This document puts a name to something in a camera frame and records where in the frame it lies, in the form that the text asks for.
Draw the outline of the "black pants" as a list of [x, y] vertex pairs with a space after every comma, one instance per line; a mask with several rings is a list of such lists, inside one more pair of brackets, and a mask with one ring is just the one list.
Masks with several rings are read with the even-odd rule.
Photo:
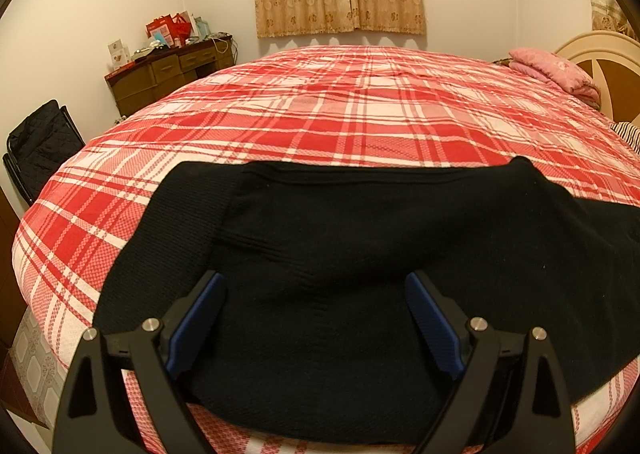
[[222, 277], [177, 384], [232, 424], [324, 443], [418, 442], [452, 390], [410, 312], [421, 271], [469, 316], [548, 331], [570, 400], [639, 353], [639, 211], [516, 157], [483, 168], [182, 162], [93, 323], [126, 333]]

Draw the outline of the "black folding chair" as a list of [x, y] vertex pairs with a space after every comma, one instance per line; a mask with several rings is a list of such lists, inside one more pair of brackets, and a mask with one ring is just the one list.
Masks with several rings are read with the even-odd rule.
[[67, 107], [51, 99], [10, 132], [2, 162], [17, 192], [32, 206], [50, 177], [84, 146]]

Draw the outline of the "striped pillow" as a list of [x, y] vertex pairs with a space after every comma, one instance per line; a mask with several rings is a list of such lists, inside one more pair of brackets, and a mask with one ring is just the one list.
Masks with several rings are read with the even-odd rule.
[[640, 129], [633, 123], [614, 122], [612, 130], [636, 153], [640, 154]]

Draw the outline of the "dark wooden desk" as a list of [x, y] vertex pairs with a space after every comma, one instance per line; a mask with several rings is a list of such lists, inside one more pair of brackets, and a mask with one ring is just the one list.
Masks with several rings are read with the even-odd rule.
[[119, 114], [129, 117], [198, 79], [234, 66], [236, 44], [223, 33], [177, 48], [152, 50], [149, 55], [105, 77]]

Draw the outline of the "pink folded blanket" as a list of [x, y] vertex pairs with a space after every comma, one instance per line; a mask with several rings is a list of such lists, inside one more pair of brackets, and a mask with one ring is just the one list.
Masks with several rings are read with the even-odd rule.
[[554, 84], [586, 105], [601, 110], [601, 93], [582, 68], [555, 53], [533, 47], [510, 50], [509, 67], [546, 83]]

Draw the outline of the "white greeting card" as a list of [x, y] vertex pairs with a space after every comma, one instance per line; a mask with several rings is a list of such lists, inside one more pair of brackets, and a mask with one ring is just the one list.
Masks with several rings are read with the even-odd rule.
[[111, 55], [112, 68], [119, 69], [131, 62], [128, 46], [122, 40], [116, 40], [108, 44], [108, 51]]

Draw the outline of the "red plaid bed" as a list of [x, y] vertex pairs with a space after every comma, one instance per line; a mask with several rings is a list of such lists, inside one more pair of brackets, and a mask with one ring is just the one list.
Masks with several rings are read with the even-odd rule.
[[284, 50], [186, 85], [91, 140], [26, 211], [13, 269], [65, 374], [108, 270], [180, 162], [481, 167], [515, 156], [574, 195], [638, 203], [638, 155], [556, 86], [423, 50]]

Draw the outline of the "cream round headboard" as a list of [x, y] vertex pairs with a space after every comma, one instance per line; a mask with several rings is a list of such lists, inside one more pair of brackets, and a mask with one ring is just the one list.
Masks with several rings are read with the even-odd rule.
[[601, 112], [614, 122], [639, 126], [640, 45], [614, 31], [575, 36], [555, 51], [586, 70], [601, 93]]

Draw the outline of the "red gift bags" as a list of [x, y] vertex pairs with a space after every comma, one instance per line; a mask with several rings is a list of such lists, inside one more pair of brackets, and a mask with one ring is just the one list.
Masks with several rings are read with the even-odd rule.
[[147, 24], [145, 31], [149, 38], [163, 40], [169, 47], [182, 47], [191, 36], [192, 24], [183, 14], [164, 15]]

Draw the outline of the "beige floral side curtain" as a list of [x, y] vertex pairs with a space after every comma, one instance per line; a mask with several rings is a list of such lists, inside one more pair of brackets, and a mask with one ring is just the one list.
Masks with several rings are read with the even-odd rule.
[[638, 36], [616, 0], [590, 0], [593, 31], [615, 31], [636, 41]]

